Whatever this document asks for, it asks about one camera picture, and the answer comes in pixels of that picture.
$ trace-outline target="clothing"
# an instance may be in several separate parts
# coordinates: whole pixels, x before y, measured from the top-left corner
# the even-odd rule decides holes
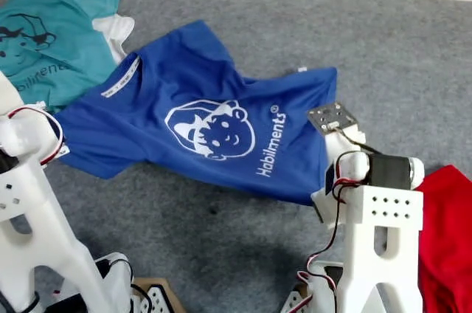
[[[103,34],[115,63],[120,64],[127,55],[122,45],[134,29],[134,19],[129,16],[113,14],[105,18],[94,19],[92,26]]]
[[[115,68],[92,20],[119,0],[9,0],[0,9],[0,70],[25,103],[58,111],[102,83]]]
[[[420,289],[428,313],[472,312],[472,182],[449,165],[427,176]]]
[[[101,86],[57,115],[71,153],[109,178],[155,162],[212,184],[311,204],[327,167],[306,112],[332,103],[336,69],[243,78],[202,21],[131,53]]]

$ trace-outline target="metal bracket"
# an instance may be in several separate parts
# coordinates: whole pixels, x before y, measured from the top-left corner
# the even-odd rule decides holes
[[[343,129],[357,124],[355,117],[338,102],[311,109],[308,111],[308,119],[323,136],[334,132],[336,128]]]

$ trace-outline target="red cloth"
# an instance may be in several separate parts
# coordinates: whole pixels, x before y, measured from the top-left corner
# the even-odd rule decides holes
[[[420,290],[427,313],[472,313],[472,182],[448,165],[427,176]]]

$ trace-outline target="cartoon boy face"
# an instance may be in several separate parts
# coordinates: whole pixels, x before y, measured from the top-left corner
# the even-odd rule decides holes
[[[0,20],[0,70],[15,75],[41,58],[56,39],[47,32],[41,18],[15,14]]]
[[[236,100],[197,100],[172,109],[166,125],[185,148],[209,159],[243,157],[255,144],[248,114]]]

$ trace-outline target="blue t-shirt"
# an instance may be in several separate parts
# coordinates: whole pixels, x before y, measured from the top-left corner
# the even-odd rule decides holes
[[[103,83],[116,64],[92,20],[119,0],[9,0],[0,9],[0,71],[25,103],[63,109]]]
[[[242,77],[202,21],[131,53],[110,78],[56,116],[61,159],[110,178],[158,163],[188,177],[310,204],[322,187],[323,137],[306,112],[332,103],[336,69]]]

